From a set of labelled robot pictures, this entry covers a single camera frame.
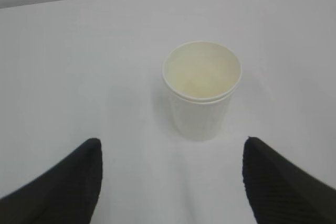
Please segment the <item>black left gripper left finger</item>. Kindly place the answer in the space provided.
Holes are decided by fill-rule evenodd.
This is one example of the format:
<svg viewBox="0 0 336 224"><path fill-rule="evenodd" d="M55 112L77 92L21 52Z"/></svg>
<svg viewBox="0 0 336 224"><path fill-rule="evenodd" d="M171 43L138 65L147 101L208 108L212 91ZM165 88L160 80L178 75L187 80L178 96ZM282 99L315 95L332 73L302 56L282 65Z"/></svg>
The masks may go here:
<svg viewBox="0 0 336 224"><path fill-rule="evenodd" d="M91 138L50 170L1 198L1 223L90 223L101 184L101 141Z"/></svg>

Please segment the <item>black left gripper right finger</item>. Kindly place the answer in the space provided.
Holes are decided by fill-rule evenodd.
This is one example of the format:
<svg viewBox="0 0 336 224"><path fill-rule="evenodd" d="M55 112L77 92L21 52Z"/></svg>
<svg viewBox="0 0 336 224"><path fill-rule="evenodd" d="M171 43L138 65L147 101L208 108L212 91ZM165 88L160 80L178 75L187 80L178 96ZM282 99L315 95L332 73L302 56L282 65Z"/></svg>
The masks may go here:
<svg viewBox="0 0 336 224"><path fill-rule="evenodd" d="M257 223L335 223L335 189L257 137L244 144L242 175Z"/></svg>

